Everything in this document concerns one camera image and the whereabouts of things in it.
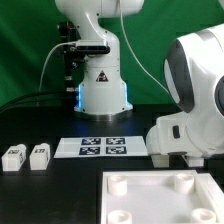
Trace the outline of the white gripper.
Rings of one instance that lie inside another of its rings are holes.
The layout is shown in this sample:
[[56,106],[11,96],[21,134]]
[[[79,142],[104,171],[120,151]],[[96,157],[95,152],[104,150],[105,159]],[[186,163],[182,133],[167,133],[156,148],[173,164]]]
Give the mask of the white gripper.
[[150,155],[210,158],[224,154],[224,119],[179,112],[159,117],[147,134]]

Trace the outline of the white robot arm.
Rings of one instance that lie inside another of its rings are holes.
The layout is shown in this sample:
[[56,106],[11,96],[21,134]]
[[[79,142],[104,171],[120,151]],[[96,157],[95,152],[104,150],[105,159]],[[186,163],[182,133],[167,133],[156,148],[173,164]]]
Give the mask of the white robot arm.
[[[55,0],[78,29],[75,51],[84,55],[84,80],[75,109],[116,116],[132,109],[120,77],[118,38],[100,18],[138,13],[144,0]],[[179,113],[163,116],[147,134],[150,154],[192,157],[224,154],[224,24],[177,38],[164,60],[167,90]]]

